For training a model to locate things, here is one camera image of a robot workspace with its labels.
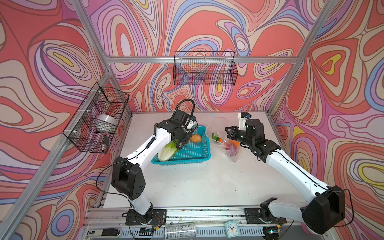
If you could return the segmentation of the small orange pumpkin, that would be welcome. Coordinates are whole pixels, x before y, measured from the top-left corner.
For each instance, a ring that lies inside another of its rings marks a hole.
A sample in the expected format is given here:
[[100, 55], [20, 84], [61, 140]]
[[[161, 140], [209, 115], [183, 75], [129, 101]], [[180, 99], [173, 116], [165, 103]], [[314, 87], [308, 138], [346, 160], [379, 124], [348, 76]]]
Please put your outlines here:
[[231, 140], [230, 143], [231, 143], [231, 145], [234, 145], [236, 148], [238, 148], [240, 146], [240, 142], [238, 142], [238, 141]]

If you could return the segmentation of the purple red onion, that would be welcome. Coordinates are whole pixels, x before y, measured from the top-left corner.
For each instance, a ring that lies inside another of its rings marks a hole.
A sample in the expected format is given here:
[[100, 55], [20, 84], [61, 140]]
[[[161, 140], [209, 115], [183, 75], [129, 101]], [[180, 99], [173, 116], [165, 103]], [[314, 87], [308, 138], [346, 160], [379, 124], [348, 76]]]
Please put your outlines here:
[[226, 152], [229, 157], [235, 157], [238, 154], [239, 148], [235, 145], [227, 145]]

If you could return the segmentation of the green lettuce leaf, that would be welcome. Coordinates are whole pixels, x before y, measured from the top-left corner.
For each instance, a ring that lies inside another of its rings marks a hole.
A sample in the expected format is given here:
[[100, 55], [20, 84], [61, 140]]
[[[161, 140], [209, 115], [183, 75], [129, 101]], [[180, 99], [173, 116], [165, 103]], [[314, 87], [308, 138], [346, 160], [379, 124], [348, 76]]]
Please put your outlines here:
[[164, 146], [159, 152], [158, 152], [158, 160], [161, 162], [165, 162], [170, 160], [179, 150], [177, 148], [178, 143], [177, 142], [170, 142], [166, 146]]

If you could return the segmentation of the orange carrot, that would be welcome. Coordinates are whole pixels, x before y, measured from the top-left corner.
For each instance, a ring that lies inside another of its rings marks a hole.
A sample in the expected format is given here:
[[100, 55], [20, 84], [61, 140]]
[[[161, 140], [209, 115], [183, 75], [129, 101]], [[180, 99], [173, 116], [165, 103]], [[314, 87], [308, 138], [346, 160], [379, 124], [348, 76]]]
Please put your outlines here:
[[218, 133], [212, 133], [212, 140], [220, 144], [224, 142], [223, 139], [219, 137]]

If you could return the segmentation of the clear zip top bag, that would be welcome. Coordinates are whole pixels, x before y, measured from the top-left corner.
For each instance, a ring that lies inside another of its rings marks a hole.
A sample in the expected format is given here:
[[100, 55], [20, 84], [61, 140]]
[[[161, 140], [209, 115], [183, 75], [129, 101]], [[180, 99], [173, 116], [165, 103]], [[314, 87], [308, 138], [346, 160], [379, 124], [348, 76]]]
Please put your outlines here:
[[[235, 157], [229, 157], [226, 152], [226, 146], [231, 145], [230, 143], [231, 139], [227, 137], [227, 132], [225, 131], [225, 128], [229, 126], [230, 126], [230, 122], [228, 121], [228, 119], [226, 119], [225, 117], [219, 117], [217, 115], [212, 114], [211, 121], [206, 128], [205, 134], [206, 134], [206, 137], [209, 139], [210, 143], [216, 145], [219, 148], [219, 150], [231, 162], [238, 163], [240, 161], [240, 148], [241, 148], [240, 146], [238, 147], [239, 148], [238, 154]], [[212, 133], [218, 133], [219, 137], [223, 139], [224, 142], [220, 144], [213, 141]]]

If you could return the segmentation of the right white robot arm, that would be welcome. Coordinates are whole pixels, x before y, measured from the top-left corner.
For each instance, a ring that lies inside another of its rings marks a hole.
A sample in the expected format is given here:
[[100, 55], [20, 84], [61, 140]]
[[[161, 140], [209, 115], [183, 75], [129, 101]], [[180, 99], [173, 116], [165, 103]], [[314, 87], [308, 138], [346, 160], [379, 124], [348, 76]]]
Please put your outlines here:
[[257, 119], [241, 118], [240, 125], [226, 127], [230, 140], [252, 152], [286, 178], [303, 196], [304, 202], [282, 202], [270, 198], [260, 204], [259, 218], [265, 223], [285, 218], [307, 225], [322, 235], [345, 218], [345, 192], [320, 181], [293, 161], [275, 142], [266, 139], [264, 125]]

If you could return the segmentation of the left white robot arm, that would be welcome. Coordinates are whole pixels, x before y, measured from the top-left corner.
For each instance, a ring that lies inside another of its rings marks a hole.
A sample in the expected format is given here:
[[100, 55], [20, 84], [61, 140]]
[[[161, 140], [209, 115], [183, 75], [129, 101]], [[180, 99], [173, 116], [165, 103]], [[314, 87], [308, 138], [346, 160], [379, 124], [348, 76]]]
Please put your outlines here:
[[153, 134], [137, 150], [115, 159], [111, 185], [128, 198], [138, 215], [150, 215], [153, 208], [144, 194], [144, 169], [167, 144], [175, 142], [177, 149], [182, 149], [197, 127], [194, 113], [175, 110], [169, 119], [154, 125]]

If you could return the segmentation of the teal plastic basket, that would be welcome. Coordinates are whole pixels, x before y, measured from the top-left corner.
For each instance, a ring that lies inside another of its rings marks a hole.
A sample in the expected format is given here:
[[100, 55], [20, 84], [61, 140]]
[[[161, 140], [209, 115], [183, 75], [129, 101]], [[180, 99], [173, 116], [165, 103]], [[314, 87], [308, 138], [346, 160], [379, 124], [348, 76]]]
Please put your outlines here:
[[178, 151], [170, 160], [160, 161], [156, 155], [151, 163], [160, 166], [195, 164], [208, 161], [211, 158], [211, 146], [206, 136], [206, 127], [199, 126], [195, 131], [195, 135], [199, 135], [202, 141], [199, 143], [189, 143]]

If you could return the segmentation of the silver tape roll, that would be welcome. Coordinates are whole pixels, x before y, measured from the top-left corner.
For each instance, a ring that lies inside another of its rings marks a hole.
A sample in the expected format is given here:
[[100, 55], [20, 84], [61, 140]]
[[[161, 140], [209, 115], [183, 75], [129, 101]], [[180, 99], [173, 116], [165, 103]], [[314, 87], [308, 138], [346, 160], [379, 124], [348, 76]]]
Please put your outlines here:
[[114, 133], [117, 125], [118, 121], [110, 115], [100, 114], [95, 120], [95, 128], [101, 133]]

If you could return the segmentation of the small teal alarm clock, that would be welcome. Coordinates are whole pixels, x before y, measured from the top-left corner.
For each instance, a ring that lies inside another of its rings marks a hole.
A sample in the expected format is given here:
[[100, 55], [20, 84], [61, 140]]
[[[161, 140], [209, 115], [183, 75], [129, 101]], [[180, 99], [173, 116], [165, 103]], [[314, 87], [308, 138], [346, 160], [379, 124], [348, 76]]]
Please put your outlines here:
[[237, 221], [225, 222], [225, 231], [228, 238], [239, 237], [241, 235]]

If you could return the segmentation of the silver drink can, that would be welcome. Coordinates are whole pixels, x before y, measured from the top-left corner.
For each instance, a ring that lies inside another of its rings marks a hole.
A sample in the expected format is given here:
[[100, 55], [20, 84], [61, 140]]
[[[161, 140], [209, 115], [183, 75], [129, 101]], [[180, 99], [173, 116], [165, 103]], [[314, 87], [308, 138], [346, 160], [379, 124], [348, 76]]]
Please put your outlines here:
[[196, 237], [195, 223], [181, 223], [165, 227], [165, 240], [195, 240]]

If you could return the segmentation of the black power strip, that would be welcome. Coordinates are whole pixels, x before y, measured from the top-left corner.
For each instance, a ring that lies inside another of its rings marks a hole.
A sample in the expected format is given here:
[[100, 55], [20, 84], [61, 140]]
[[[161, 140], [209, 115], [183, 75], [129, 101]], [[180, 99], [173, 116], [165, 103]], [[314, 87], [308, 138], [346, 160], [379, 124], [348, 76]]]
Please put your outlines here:
[[86, 238], [117, 238], [121, 236], [121, 234], [121, 230], [117, 228], [91, 229], [87, 230]]

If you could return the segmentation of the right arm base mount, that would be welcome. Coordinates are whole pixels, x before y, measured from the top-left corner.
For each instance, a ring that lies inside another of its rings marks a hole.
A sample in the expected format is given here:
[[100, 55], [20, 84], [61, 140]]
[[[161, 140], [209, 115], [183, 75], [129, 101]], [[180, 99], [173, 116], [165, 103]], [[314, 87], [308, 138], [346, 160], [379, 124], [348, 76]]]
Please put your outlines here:
[[269, 198], [262, 202], [258, 208], [245, 208], [242, 217], [246, 218], [248, 224], [286, 224], [287, 220], [285, 218], [274, 217], [269, 210], [269, 204], [277, 199]]

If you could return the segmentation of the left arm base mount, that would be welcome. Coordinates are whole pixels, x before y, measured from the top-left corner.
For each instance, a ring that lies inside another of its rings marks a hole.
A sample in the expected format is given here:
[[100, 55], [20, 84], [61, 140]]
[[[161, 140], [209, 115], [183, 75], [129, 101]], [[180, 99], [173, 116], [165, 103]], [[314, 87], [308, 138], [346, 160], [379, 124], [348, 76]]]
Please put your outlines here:
[[162, 226], [166, 223], [167, 210], [149, 210], [145, 215], [138, 214], [135, 210], [129, 210], [122, 214], [127, 226]]

